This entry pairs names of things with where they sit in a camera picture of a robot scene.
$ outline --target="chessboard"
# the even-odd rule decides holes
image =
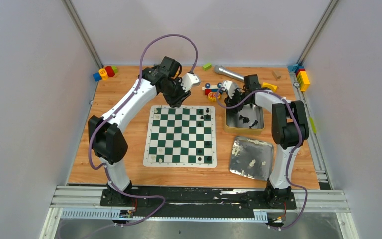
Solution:
[[[216,167],[214,107],[152,106],[143,164],[147,167]]]

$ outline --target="blue block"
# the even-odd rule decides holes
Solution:
[[[289,72],[295,72],[297,69],[298,69],[298,64],[295,64],[295,65],[289,65],[287,66],[287,69],[289,70]]]
[[[93,74],[93,78],[95,79],[95,81],[99,81],[99,80],[101,80],[101,75],[100,75],[100,73],[99,73],[99,72],[94,73],[94,74]]]

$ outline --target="green square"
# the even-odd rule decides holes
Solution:
[[[165,144],[166,144],[166,141],[164,141],[164,140],[157,141],[157,146],[160,148],[165,147]]]
[[[188,148],[195,148],[195,147],[197,147],[197,141],[188,142]]]
[[[181,148],[181,155],[188,155],[188,148]]]
[[[196,156],[188,156],[188,163],[195,163]]]
[[[154,147],[149,148],[149,154],[157,154],[157,148],[154,148]]]
[[[179,148],[181,146],[181,141],[180,140],[175,140],[174,141],[174,148]]]
[[[159,138],[159,134],[158,134],[158,133],[152,133],[152,134],[151,134],[150,139],[152,139],[152,140],[157,140],[158,138]]]
[[[205,156],[204,157],[204,163],[212,164],[213,163],[213,157],[212,156]]]
[[[166,140],[174,140],[174,134],[173,133],[167,133],[166,134]]]
[[[180,155],[174,155],[172,156],[172,162],[173,163],[179,163],[181,160],[181,156]]]
[[[197,134],[197,141],[204,141],[204,134]]]
[[[164,160],[165,160],[164,155],[156,155],[156,163],[163,163]]]
[[[172,155],[173,148],[165,148],[165,155]]]

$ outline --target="wooden table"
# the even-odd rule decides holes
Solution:
[[[184,67],[183,72],[187,72],[190,67]],[[276,93],[286,96],[290,100],[295,100],[287,68],[254,68],[254,67],[229,67],[229,69],[241,75],[257,74],[260,82],[268,82],[278,86]],[[271,71],[277,70],[282,77],[275,80]],[[106,81],[100,81],[90,116],[101,116],[113,107],[131,88],[138,75],[137,66],[120,66],[119,73]],[[133,185],[163,185],[163,186],[192,186],[192,187],[235,187],[235,188],[264,188],[266,183],[248,179],[229,172],[229,158],[233,139],[236,135],[227,134],[223,131],[224,109],[216,102],[211,102],[203,94],[201,86],[205,82],[217,83],[223,80],[230,80],[226,76],[221,76],[213,71],[213,68],[204,71],[197,67],[195,73],[201,78],[200,87],[191,90],[192,94],[184,101],[183,105],[213,105],[216,110],[216,141],[217,141],[217,167],[216,168],[159,168],[144,167],[143,155],[145,150],[147,125],[150,107],[152,105],[166,105],[163,96],[160,94],[151,100],[137,116],[131,121],[124,132],[128,143],[128,152],[124,157],[128,176]],[[259,136],[248,136],[250,138],[274,144],[271,136],[271,114],[264,111],[265,128]],[[87,159],[88,129],[84,129],[78,148],[77,156],[69,178],[70,183],[96,183],[105,184],[107,178],[104,170],[94,171],[90,168]],[[95,165],[100,164],[99,159],[94,156]],[[311,158],[308,143],[305,142],[300,150],[292,174],[292,180],[296,184],[301,184],[308,189],[319,189],[317,176]]]

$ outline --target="gray wall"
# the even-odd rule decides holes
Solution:
[[[144,47],[168,33],[184,34],[199,64],[291,64],[298,60],[330,0],[73,0],[105,64],[138,64]],[[145,63],[170,56],[192,64],[185,40],[165,39]]]
[[[382,1],[341,1],[305,66],[330,176],[360,237],[382,238]]]
[[[67,180],[96,70],[60,0],[0,0],[0,239],[39,236]]]

